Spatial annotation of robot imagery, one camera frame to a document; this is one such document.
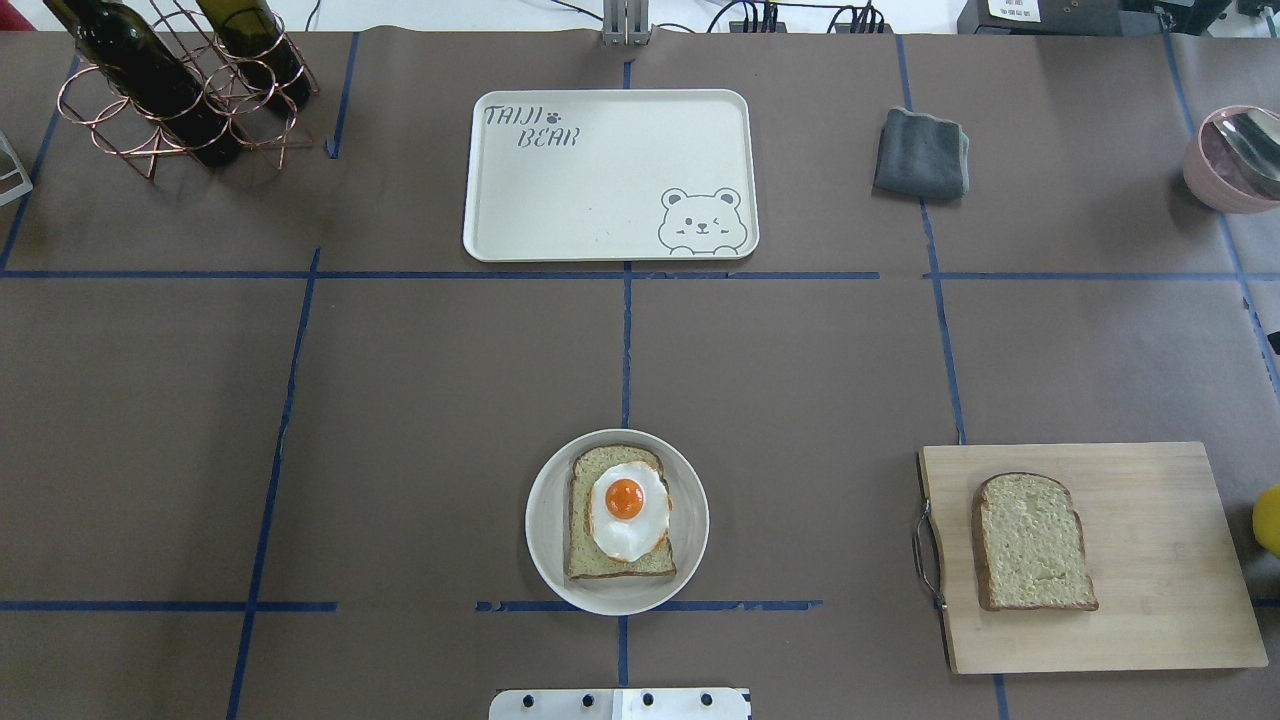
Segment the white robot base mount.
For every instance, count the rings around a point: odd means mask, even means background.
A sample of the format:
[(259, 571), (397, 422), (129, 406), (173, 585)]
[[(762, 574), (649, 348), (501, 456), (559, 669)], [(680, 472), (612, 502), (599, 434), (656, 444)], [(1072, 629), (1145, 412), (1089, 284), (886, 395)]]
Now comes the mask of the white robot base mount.
[(748, 689), (731, 687), (508, 689), (489, 719), (751, 719)]

